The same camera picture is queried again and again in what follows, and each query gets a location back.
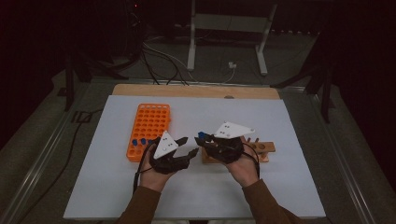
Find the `metal floor rail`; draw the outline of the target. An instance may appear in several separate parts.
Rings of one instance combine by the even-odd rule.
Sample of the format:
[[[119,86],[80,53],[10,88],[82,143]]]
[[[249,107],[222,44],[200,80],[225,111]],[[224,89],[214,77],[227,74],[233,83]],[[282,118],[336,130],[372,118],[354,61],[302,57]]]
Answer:
[[[87,89],[78,85],[68,110],[63,97],[50,94],[0,151],[0,224],[19,218]]]
[[[320,101],[316,95],[308,94],[307,98],[311,106],[313,107],[314,113],[320,123],[321,129],[325,132],[327,138],[330,141],[332,154],[334,156],[337,168],[343,178],[346,185],[346,189],[349,194],[349,198],[354,204],[354,207],[358,213],[358,216],[362,224],[377,224],[375,218],[361,192],[361,188],[352,174],[352,171],[347,163],[347,159],[336,139],[336,136],[332,133],[332,130],[328,123],[325,122],[320,112]]]

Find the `orange plastic tube rack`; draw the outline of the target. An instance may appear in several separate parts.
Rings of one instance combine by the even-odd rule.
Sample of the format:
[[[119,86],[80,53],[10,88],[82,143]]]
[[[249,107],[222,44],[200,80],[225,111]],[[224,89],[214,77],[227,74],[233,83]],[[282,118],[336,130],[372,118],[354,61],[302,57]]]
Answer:
[[[131,162],[140,162],[143,150],[140,139],[146,138],[147,145],[149,140],[161,136],[168,130],[170,123],[170,105],[167,104],[140,104],[135,113],[134,125],[131,131],[126,157]],[[137,139],[138,146],[135,153],[132,152],[132,140]]]

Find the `person's right hand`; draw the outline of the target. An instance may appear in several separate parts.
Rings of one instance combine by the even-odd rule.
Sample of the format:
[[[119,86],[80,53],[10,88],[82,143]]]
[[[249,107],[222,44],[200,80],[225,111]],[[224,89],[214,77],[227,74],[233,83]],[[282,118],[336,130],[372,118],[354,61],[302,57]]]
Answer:
[[[244,154],[237,160],[226,164],[226,168],[234,180],[242,187],[246,188],[259,180],[254,151],[248,146],[245,137],[241,137],[244,147]]]

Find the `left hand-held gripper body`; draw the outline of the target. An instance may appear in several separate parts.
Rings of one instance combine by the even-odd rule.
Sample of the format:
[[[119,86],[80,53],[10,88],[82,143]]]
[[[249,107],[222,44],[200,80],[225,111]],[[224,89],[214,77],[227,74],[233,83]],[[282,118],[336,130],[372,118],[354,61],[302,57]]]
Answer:
[[[156,172],[167,175],[189,167],[190,162],[184,162],[181,159],[183,156],[174,157],[179,147],[168,131],[164,131],[155,143],[156,147],[150,156],[149,163]]]

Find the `white metal stand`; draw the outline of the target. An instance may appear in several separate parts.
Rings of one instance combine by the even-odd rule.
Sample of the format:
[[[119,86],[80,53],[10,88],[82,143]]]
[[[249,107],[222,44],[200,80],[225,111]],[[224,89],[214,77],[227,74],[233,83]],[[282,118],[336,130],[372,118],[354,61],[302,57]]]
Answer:
[[[268,68],[264,59],[264,47],[271,31],[277,4],[272,4],[269,12],[264,17],[236,16],[224,14],[207,14],[196,12],[196,0],[191,0],[191,26],[190,26],[190,46],[187,60],[187,69],[194,70],[197,29],[211,31],[233,31],[245,33],[261,33],[262,40],[255,46],[255,53],[260,69],[260,74],[268,74]]]

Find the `white table mat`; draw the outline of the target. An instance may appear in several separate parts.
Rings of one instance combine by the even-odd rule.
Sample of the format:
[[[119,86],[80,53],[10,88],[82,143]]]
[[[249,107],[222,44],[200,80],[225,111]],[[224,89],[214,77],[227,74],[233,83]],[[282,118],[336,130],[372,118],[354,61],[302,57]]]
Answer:
[[[117,218],[133,191],[136,164],[126,149],[137,107],[145,96],[111,95],[64,217],[68,219]],[[199,132],[214,133],[230,121],[254,129],[250,136],[274,143],[276,150],[261,166],[261,176],[276,201],[298,217],[324,217],[325,211],[305,161],[285,104],[280,100],[164,97],[171,107],[169,133],[188,142],[178,149],[184,155],[196,147]],[[167,182],[155,217],[158,219],[249,218],[251,213],[240,186],[221,164],[191,160],[188,169]]]

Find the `black tripod stand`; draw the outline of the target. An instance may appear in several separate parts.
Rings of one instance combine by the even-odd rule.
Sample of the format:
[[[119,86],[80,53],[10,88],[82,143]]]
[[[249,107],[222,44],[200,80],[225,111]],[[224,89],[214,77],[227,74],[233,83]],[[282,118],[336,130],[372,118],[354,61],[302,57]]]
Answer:
[[[306,84],[304,91],[307,94],[317,94],[319,90],[322,90],[321,103],[320,103],[320,114],[323,119],[329,123],[329,108],[330,108],[330,96],[332,87],[332,67],[325,65],[314,65],[299,74],[290,77],[282,82],[271,85],[271,88],[284,89],[289,85],[301,80],[303,78],[310,77],[310,80]]]
[[[67,53],[65,55],[65,87],[60,90],[60,94],[66,99],[65,111],[68,111],[75,101],[74,77],[77,77],[80,82],[90,82],[92,80],[90,65],[114,79],[126,79],[126,77],[117,74],[83,52]]]

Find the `dark power strip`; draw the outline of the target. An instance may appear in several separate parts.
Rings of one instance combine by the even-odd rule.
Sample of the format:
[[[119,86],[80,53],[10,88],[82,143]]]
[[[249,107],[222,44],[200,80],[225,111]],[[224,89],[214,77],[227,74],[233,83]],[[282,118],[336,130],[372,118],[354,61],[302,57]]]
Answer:
[[[282,29],[270,29],[271,33],[275,35],[309,35],[318,36],[320,32],[310,32],[310,31],[298,31],[298,30],[282,30]]]

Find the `person's left hand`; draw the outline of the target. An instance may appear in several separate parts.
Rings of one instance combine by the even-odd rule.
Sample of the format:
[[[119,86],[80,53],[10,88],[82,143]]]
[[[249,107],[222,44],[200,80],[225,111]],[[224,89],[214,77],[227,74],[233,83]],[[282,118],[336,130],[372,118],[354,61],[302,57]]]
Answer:
[[[151,146],[147,150],[146,156],[142,163],[142,167],[141,167],[142,173],[140,174],[140,177],[139,177],[138,186],[152,189],[157,192],[162,192],[166,185],[166,182],[171,178],[173,173],[164,175],[164,174],[156,172],[151,167],[151,165],[149,163],[149,159],[150,159],[151,153],[154,148],[155,148],[155,145]]]

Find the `wooden test tube rack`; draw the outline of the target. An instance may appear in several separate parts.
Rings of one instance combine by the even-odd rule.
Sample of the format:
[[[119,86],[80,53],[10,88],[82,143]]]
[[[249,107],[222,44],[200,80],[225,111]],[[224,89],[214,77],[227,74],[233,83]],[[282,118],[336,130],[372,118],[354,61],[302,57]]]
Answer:
[[[276,147],[273,142],[261,142],[258,138],[254,141],[248,138],[246,141],[247,145],[254,151],[254,160],[256,163],[268,162],[268,154],[276,151]],[[200,149],[202,150],[203,163],[220,163],[220,161],[209,157],[202,147],[200,147]]]

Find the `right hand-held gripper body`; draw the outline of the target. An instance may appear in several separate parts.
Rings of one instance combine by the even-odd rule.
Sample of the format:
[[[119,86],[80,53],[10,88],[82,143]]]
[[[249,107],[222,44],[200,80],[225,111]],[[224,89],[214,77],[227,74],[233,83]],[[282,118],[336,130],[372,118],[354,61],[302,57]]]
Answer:
[[[212,147],[206,153],[209,157],[223,163],[237,161],[244,153],[241,137],[254,132],[253,128],[225,121],[213,133],[219,140],[217,142],[207,142]]]

